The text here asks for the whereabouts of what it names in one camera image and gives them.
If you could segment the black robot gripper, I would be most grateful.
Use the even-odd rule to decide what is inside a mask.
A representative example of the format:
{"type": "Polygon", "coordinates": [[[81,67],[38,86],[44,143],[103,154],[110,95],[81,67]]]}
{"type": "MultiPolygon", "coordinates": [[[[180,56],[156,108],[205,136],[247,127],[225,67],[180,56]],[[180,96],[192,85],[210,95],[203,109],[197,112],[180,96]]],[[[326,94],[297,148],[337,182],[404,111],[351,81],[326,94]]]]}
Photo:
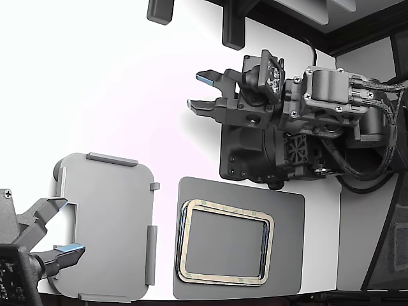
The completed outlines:
{"type": "Polygon", "coordinates": [[[243,126],[267,128],[271,122],[279,123],[282,113],[285,75],[241,75],[233,69],[224,73],[214,70],[200,71],[196,79],[220,90],[223,98],[214,101],[187,100],[188,108],[198,116],[227,123],[227,111],[238,110],[243,126]],[[240,93],[235,92],[236,84],[240,93]]]}

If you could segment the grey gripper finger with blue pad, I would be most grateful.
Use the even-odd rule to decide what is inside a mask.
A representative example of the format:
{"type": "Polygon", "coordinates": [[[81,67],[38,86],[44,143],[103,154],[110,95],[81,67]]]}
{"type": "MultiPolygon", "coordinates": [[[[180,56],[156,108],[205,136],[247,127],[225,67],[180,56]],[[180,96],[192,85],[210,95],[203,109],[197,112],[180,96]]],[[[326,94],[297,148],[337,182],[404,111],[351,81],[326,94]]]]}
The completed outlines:
{"type": "Polygon", "coordinates": [[[62,269],[74,266],[85,252],[81,244],[69,244],[50,251],[30,253],[30,264],[37,277],[53,277],[62,269]]]}
{"type": "Polygon", "coordinates": [[[66,198],[41,198],[23,214],[17,215],[19,234],[15,244],[31,251],[47,234],[47,222],[67,204],[66,198]]]}

